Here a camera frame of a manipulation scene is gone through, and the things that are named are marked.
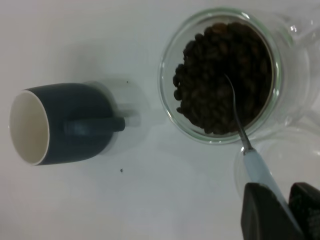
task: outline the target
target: white table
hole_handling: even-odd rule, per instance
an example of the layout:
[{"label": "white table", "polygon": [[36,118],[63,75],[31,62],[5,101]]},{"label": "white table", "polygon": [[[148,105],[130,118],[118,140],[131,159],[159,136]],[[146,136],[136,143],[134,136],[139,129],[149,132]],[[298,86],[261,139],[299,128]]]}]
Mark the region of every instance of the white table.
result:
[{"label": "white table", "polygon": [[[205,145],[179,132],[159,99],[158,64],[191,14],[291,2],[2,0],[0,239],[242,239],[234,184],[240,145]],[[105,83],[119,110],[138,113],[138,124],[90,160],[38,167],[20,160],[8,131],[17,92],[87,81]]]}]

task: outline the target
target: glass jar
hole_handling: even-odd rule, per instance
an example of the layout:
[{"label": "glass jar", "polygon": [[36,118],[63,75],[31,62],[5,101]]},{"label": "glass jar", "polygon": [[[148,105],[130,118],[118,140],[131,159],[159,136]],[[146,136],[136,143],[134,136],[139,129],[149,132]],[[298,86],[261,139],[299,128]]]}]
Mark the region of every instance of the glass jar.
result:
[{"label": "glass jar", "polygon": [[189,137],[207,144],[226,144],[240,139],[237,132],[224,135],[206,134],[176,111],[180,102],[174,98],[173,76],[183,63],[183,50],[197,33],[214,23],[239,22],[250,26],[264,41],[272,65],[272,86],[259,115],[248,126],[250,139],[279,131],[303,116],[317,96],[320,63],[317,30],[303,17],[260,10],[220,7],[204,10],[186,20],[171,38],[161,59],[158,89],[163,107],[171,121]]}]

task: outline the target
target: mug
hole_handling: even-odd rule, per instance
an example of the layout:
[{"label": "mug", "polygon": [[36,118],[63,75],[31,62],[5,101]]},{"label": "mug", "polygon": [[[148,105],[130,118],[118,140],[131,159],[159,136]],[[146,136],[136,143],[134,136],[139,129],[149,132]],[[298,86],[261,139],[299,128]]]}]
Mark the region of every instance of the mug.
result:
[{"label": "mug", "polygon": [[125,120],[115,117],[107,98],[80,83],[23,90],[11,106],[14,148],[32,165],[77,162],[99,154]]}]

